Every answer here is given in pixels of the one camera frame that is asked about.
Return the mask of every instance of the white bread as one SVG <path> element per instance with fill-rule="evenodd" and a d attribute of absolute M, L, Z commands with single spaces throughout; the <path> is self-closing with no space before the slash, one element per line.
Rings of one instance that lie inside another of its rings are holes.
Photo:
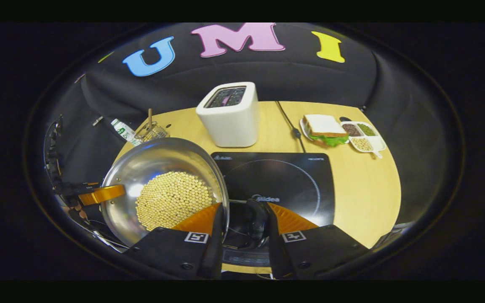
<path fill-rule="evenodd" d="M 304 124 L 308 125 L 312 136 L 343 137 L 345 129 L 331 115 L 304 115 Z"/>

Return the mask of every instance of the lettuce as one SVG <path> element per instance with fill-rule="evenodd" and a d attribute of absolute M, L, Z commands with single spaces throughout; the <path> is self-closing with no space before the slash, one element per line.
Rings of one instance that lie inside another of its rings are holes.
<path fill-rule="evenodd" d="M 312 136 L 312 135 L 308 135 L 308 136 L 313 140 L 322 140 L 323 142 L 325 142 L 325 144 L 332 147 L 337 146 L 339 144 L 345 144 L 345 142 L 349 140 L 349 135 L 345 135 L 343 137 L 325 137 L 325 136 Z"/>

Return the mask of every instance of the white toaster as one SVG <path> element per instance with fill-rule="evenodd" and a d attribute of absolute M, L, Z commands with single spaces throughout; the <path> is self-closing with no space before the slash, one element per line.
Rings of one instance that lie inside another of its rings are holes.
<path fill-rule="evenodd" d="M 217 86 L 203 98 L 196 113 L 219 147 L 248 147 L 258 140 L 258 94 L 252 82 Z"/>

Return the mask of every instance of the black power cord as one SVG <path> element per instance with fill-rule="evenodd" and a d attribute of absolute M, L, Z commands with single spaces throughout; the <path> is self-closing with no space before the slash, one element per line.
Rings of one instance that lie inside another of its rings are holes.
<path fill-rule="evenodd" d="M 285 114 L 285 111 L 283 111 L 283 108 L 282 108 L 282 105 L 280 105 L 280 102 L 276 101 L 276 103 L 278 104 L 278 107 L 280 108 L 280 111 L 282 112 L 283 117 L 287 120 L 287 122 L 291 126 L 291 132 L 293 133 L 293 136 L 295 136 L 295 138 L 298 138 L 299 142 L 301 143 L 303 152 L 306 153 L 306 148 L 304 148 L 304 145 L 302 144 L 301 132 L 299 132 L 299 130 L 293 126 L 291 121 L 289 121 L 289 118 Z"/>

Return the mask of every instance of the blue letter u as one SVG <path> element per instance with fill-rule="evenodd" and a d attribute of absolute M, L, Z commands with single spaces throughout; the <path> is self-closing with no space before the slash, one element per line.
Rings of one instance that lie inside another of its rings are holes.
<path fill-rule="evenodd" d="M 175 59 L 175 52 L 170 44 L 171 40 L 173 40 L 173 36 L 151 44 L 150 48 L 156 48 L 160 54 L 160 60 L 154 64 L 148 65 L 143 61 L 141 54 L 144 50 L 139 50 L 131 54 L 123 60 L 123 63 L 128 65 L 131 73 L 137 77 L 145 77 L 162 71 L 162 69 L 165 69 Z"/>

